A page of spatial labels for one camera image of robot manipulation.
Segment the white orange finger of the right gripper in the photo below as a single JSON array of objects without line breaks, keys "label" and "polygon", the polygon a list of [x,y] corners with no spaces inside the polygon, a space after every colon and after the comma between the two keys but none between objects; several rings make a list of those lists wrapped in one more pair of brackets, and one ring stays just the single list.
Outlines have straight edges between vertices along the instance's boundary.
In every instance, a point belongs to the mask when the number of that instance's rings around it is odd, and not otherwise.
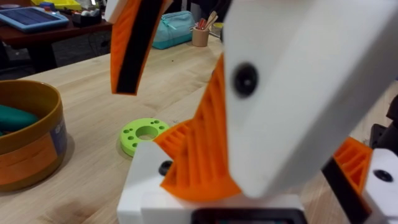
[{"label": "white orange finger of the right gripper", "polygon": [[161,186],[275,195],[315,175],[397,77],[396,1],[232,1],[224,54]]},{"label": "white orange finger of the right gripper", "polygon": [[136,95],[148,54],[169,0],[109,0],[105,20],[112,24],[111,92]]}]

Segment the left gripper white orange right finger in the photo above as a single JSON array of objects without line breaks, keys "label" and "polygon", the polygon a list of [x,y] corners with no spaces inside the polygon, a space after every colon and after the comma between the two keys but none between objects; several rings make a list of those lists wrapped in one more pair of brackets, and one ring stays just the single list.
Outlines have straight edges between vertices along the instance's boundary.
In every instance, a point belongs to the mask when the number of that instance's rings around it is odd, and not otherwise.
[{"label": "left gripper white orange right finger", "polygon": [[347,138],[322,173],[350,223],[397,223],[397,154]]}]

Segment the left gripper bare white left finger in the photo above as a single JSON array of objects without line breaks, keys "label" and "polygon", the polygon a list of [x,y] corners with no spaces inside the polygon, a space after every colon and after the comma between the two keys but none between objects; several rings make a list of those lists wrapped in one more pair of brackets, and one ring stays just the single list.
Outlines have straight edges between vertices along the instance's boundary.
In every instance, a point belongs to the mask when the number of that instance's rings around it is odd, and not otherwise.
[{"label": "left gripper bare white left finger", "polygon": [[119,223],[173,223],[167,204],[169,194],[160,187],[161,163],[170,157],[154,142],[141,142],[131,162],[117,207]]}]

